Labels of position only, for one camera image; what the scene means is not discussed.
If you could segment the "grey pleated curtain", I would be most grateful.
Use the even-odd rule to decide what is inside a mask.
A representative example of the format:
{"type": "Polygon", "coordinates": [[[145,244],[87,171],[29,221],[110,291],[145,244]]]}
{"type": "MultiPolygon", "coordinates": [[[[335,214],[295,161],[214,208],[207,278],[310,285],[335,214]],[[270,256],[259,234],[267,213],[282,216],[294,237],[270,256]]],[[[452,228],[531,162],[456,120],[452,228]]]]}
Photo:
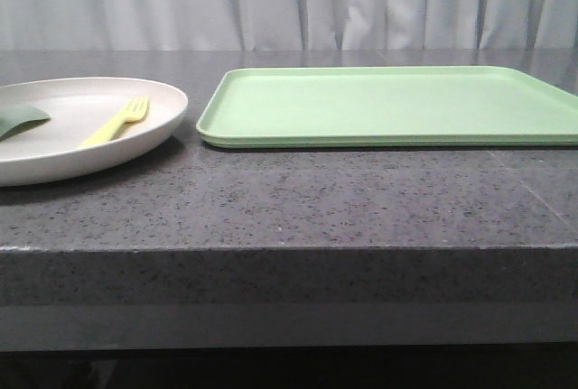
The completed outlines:
{"type": "Polygon", "coordinates": [[[5,51],[562,49],[577,0],[1,0],[5,51]]]}

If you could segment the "green plastic spoon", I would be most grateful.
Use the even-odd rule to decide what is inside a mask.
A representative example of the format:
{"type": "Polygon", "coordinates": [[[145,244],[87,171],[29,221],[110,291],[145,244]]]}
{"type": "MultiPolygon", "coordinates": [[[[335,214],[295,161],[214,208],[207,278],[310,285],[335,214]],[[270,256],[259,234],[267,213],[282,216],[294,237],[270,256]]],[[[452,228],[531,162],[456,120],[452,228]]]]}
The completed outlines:
{"type": "Polygon", "coordinates": [[[1,109],[1,139],[31,130],[51,120],[51,116],[38,107],[16,105],[1,109]]]}

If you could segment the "beige round plate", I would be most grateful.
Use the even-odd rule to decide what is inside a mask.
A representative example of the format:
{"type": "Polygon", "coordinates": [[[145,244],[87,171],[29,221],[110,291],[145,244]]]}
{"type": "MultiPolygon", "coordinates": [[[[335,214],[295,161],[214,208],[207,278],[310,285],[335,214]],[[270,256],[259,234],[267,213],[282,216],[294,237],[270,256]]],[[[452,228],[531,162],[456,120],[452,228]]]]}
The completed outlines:
{"type": "Polygon", "coordinates": [[[1,142],[2,186],[79,177],[128,162],[163,143],[180,125],[189,101],[176,87],[147,79],[89,77],[3,86],[1,107],[37,107],[50,120],[1,142]],[[148,114],[113,141],[80,144],[133,97],[147,97],[148,114]]]}

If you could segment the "light green serving tray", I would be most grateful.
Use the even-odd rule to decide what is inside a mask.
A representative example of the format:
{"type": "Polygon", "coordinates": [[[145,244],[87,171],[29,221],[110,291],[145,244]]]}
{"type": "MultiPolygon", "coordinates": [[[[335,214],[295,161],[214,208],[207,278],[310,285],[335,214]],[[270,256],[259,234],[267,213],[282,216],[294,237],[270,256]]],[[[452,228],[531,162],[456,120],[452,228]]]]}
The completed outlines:
{"type": "Polygon", "coordinates": [[[196,124],[225,148],[577,142],[577,98],[511,68],[235,69],[196,124]]]}

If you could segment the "yellow plastic fork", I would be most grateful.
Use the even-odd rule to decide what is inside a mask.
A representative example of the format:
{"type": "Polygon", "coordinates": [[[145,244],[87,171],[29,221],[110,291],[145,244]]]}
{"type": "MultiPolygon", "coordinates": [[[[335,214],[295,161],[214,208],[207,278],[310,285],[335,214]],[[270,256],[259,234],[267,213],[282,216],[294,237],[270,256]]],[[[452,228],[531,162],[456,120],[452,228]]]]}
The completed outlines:
{"type": "Polygon", "coordinates": [[[83,141],[78,148],[88,148],[112,141],[125,125],[142,121],[148,113],[149,104],[148,97],[131,98],[116,115],[83,141]]]}

